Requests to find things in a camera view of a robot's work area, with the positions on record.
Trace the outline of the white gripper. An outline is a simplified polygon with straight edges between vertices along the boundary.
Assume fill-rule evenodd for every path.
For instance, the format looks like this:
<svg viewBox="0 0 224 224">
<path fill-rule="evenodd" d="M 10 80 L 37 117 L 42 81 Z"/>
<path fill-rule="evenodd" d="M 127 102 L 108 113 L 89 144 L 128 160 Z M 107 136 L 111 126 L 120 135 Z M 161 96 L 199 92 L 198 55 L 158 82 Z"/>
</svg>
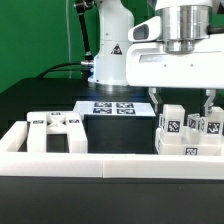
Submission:
<svg viewBox="0 0 224 224">
<path fill-rule="evenodd" d="M 189 54 L 166 53 L 159 42 L 133 44 L 127 52 L 126 79 L 131 86 L 207 89 L 204 114 L 208 116 L 215 89 L 224 89 L 224 39 L 199 41 Z M 159 89 L 149 88 L 148 94 L 159 113 Z"/>
</svg>

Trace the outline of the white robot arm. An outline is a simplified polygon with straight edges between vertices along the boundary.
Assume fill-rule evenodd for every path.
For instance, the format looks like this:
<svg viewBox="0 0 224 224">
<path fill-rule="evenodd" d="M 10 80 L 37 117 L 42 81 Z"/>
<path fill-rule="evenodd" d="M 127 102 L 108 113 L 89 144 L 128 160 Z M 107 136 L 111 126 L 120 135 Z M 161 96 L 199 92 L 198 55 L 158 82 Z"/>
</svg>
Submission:
<svg viewBox="0 0 224 224">
<path fill-rule="evenodd" d="M 77 14 L 96 7 L 100 17 L 100 49 L 86 62 L 93 67 L 89 81 L 100 86 L 147 87 L 160 103 L 159 88 L 204 89 L 212 105 L 224 80 L 224 27 L 213 27 L 214 3 L 224 0 L 147 0 L 155 15 L 136 25 L 121 0 L 81 0 Z"/>
</svg>

